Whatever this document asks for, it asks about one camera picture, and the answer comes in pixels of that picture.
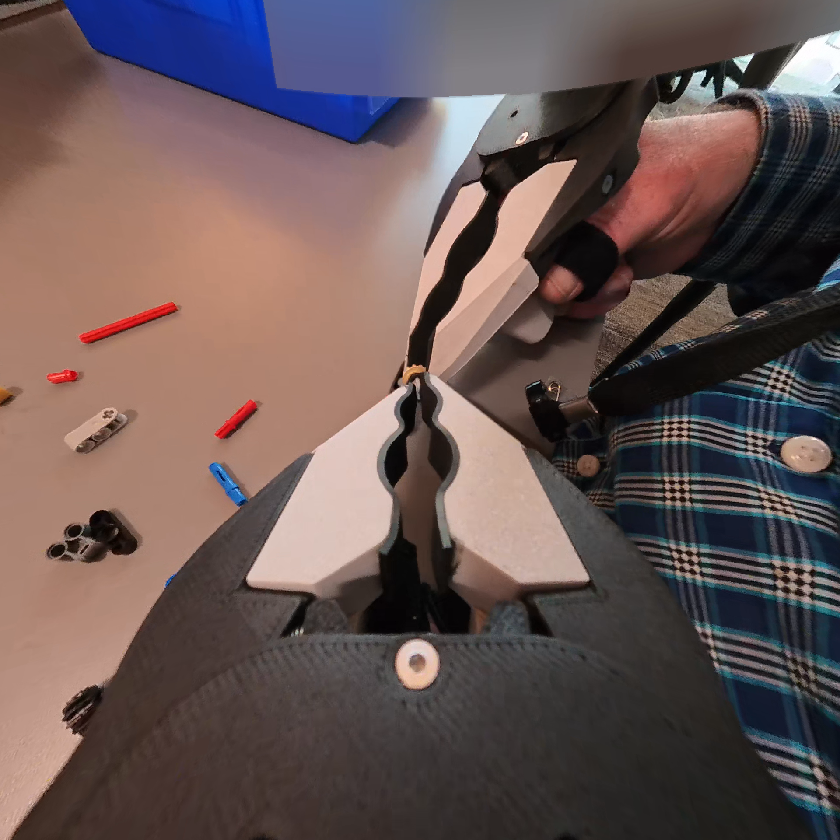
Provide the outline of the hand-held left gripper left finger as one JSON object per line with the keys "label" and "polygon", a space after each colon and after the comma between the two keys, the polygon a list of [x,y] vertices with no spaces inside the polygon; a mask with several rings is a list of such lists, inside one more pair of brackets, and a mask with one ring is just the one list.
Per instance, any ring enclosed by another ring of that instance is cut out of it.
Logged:
{"label": "hand-held left gripper left finger", "polygon": [[334,600],[349,616],[379,601],[373,629],[420,629],[417,552],[395,493],[416,409],[415,386],[398,388],[316,447],[246,575],[250,588]]}

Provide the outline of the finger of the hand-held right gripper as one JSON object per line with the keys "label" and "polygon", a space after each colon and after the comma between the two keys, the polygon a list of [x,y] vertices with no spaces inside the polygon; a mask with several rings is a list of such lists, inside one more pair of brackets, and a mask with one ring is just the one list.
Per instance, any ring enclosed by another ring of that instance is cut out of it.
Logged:
{"label": "finger of the hand-held right gripper", "polygon": [[524,251],[572,173],[553,162],[514,186],[500,205],[487,252],[466,276],[452,310],[437,326],[427,370],[447,381],[498,332],[537,343],[564,310],[541,299],[539,277]]}
{"label": "finger of the hand-held right gripper", "polygon": [[458,190],[423,258],[406,345],[406,366],[429,365],[436,329],[455,305],[467,274],[487,252],[504,200],[480,182]]}

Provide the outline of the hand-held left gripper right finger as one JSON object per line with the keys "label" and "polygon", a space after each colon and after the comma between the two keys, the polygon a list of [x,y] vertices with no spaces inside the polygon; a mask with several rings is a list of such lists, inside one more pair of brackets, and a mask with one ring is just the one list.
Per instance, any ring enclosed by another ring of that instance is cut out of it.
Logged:
{"label": "hand-held left gripper right finger", "polygon": [[540,453],[432,374],[420,375],[434,499],[437,591],[473,611],[589,586],[581,556],[538,476]]}

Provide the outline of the person's right forearm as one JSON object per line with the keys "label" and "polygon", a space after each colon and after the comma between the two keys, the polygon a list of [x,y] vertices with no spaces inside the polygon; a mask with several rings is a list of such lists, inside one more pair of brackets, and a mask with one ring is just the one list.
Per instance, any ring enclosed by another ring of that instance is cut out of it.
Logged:
{"label": "person's right forearm", "polygon": [[717,231],[683,272],[726,286],[736,317],[837,285],[838,96],[741,89],[710,111],[756,117],[758,156]]}

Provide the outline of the blue lego pin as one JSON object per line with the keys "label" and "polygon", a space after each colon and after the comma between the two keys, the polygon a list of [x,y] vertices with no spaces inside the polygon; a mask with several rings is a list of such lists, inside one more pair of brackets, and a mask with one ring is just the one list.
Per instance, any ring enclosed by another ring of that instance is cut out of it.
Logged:
{"label": "blue lego pin", "polygon": [[222,488],[225,496],[232,501],[237,508],[241,508],[248,502],[246,494],[242,491],[237,481],[228,473],[228,470],[218,462],[213,462],[208,467],[218,485]]}

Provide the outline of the black grey lego connector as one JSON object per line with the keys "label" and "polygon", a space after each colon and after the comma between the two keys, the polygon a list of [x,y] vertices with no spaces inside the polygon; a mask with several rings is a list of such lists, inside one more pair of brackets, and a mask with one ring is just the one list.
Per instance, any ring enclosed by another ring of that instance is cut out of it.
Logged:
{"label": "black grey lego connector", "polygon": [[128,523],[116,512],[94,511],[87,522],[66,526],[62,540],[48,546],[45,557],[62,562],[94,563],[108,553],[130,555],[140,545]]}

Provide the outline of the light grey lego liftarm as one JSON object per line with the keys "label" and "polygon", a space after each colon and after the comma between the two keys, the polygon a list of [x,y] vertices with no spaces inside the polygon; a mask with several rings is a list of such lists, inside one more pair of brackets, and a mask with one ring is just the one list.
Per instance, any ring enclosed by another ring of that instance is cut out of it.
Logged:
{"label": "light grey lego liftarm", "polygon": [[64,437],[65,445],[78,454],[88,454],[127,426],[129,418],[117,408],[102,409]]}

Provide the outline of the long red lego axle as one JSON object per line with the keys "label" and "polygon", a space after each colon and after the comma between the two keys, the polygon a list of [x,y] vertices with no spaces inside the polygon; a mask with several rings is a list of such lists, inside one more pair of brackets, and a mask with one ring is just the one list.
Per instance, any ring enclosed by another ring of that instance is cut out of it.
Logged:
{"label": "long red lego axle", "polygon": [[111,338],[117,334],[130,331],[154,320],[162,319],[171,314],[177,313],[178,310],[179,307],[173,301],[168,301],[160,306],[141,311],[126,318],[121,318],[118,321],[83,332],[78,335],[78,339],[84,344],[96,343]]}

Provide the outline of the black lego gear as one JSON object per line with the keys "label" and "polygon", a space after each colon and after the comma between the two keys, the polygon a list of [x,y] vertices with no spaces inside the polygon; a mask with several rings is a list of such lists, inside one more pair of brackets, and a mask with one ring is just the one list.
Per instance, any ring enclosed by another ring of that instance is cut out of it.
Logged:
{"label": "black lego gear", "polygon": [[63,706],[61,720],[74,735],[82,737],[99,708],[106,683],[82,688]]}

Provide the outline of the person's right hand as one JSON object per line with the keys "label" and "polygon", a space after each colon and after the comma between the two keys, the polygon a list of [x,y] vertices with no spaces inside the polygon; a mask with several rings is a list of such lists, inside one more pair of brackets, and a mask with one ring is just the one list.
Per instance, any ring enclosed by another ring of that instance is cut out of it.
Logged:
{"label": "person's right hand", "polygon": [[699,255],[738,199],[761,139],[750,108],[646,123],[632,176],[589,217],[616,244],[617,268],[583,301],[581,280],[554,266],[540,282],[540,297],[567,318],[594,319],[623,302],[636,280],[675,274]]}

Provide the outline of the black badge reel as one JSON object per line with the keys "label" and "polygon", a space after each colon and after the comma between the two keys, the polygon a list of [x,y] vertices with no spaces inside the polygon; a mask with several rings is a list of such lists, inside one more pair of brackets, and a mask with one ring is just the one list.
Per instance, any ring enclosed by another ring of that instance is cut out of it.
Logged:
{"label": "black badge reel", "polygon": [[526,386],[524,392],[530,415],[540,435],[552,444],[564,439],[571,424],[546,382],[534,381]]}

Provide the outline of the blue plaid shirt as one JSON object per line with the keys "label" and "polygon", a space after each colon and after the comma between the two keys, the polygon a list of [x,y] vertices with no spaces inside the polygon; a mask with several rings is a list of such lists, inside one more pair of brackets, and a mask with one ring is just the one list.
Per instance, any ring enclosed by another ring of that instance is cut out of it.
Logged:
{"label": "blue plaid shirt", "polygon": [[570,431],[554,464],[662,576],[815,838],[838,838],[838,330]]}

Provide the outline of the blue storage bin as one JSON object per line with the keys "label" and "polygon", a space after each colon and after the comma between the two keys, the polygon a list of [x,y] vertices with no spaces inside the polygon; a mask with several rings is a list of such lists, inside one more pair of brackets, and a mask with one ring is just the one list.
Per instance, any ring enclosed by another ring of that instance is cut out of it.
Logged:
{"label": "blue storage bin", "polygon": [[279,89],[261,1],[66,1],[103,55],[357,142],[398,98]]}

